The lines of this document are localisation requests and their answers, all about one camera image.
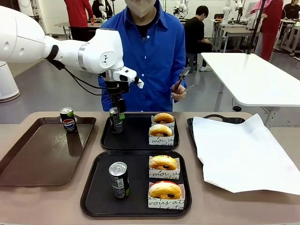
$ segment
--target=collar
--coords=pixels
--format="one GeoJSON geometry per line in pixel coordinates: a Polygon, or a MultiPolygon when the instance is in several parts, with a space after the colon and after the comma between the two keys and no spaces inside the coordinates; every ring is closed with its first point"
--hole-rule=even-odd
{"type": "MultiPolygon", "coordinates": [[[[158,10],[158,22],[163,26],[165,27],[166,29],[168,29],[168,26],[167,26],[167,23],[165,21],[165,14],[164,14],[164,11],[163,9],[161,8],[161,5],[160,5],[160,2],[159,0],[156,0],[155,4],[154,4],[154,7],[156,8],[156,10],[158,10]]],[[[129,11],[129,8],[126,6],[126,8],[123,10],[123,19],[124,19],[124,22],[125,22],[125,26],[128,25],[128,23],[130,24],[134,24],[132,22],[132,19],[131,19],[131,15],[130,15],[130,11],[129,11]]]]}

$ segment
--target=white wall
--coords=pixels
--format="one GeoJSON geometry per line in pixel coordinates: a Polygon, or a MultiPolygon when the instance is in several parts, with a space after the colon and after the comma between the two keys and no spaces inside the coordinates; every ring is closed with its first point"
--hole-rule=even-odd
{"type": "MultiPolygon", "coordinates": [[[[257,0],[246,0],[245,10],[247,10],[248,4],[250,2],[255,2],[257,0]]],[[[47,32],[49,33],[59,33],[63,34],[61,27],[55,27],[54,25],[61,22],[68,21],[68,14],[66,9],[66,4],[64,0],[39,0],[40,7],[45,23],[47,32]]],[[[177,0],[166,0],[166,11],[173,14],[173,7],[176,5],[177,0]]],[[[290,3],[290,0],[284,0],[284,5],[290,3]]],[[[189,0],[188,9],[189,13],[186,18],[192,18],[195,15],[196,9],[200,5],[206,5],[209,8],[209,16],[204,20],[205,24],[205,36],[210,37],[212,32],[212,22],[209,19],[213,19],[214,14],[223,13],[223,7],[225,6],[225,0],[189,0]]],[[[116,0],[114,2],[115,13],[120,12],[126,6],[124,0],[116,0]]],[[[237,11],[232,11],[229,18],[236,18],[237,11]]]]}

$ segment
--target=bun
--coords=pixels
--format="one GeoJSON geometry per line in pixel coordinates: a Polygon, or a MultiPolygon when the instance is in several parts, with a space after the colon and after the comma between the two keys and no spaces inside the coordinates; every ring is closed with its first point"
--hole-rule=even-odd
{"type": "Polygon", "coordinates": [[[173,123],[174,117],[166,112],[160,112],[154,116],[153,122],[160,124],[173,123]]]}
{"type": "Polygon", "coordinates": [[[156,124],[150,127],[149,134],[158,137],[172,136],[172,130],[163,124],[156,124]]]}
{"type": "Polygon", "coordinates": [[[150,167],[158,170],[176,170],[177,162],[170,156],[155,156],[150,160],[150,167]]]}
{"type": "Polygon", "coordinates": [[[149,188],[149,194],[153,198],[180,199],[181,188],[173,182],[160,181],[149,188]]]}

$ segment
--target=sneaker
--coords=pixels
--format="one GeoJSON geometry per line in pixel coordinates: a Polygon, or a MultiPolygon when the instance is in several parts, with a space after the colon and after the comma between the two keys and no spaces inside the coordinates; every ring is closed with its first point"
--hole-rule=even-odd
{"type": "Polygon", "coordinates": [[[204,72],[204,71],[211,71],[211,68],[209,66],[206,66],[206,67],[203,67],[201,66],[200,70],[201,72],[204,72]]]}

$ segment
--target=face mask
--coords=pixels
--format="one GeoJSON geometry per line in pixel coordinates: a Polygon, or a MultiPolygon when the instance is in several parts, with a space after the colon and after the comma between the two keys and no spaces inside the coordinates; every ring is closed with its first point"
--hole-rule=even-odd
{"type": "Polygon", "coordinates": [[[156,0],[125,0],[128,8],[138,17],[142,18],[153,9],[156,0]]]}

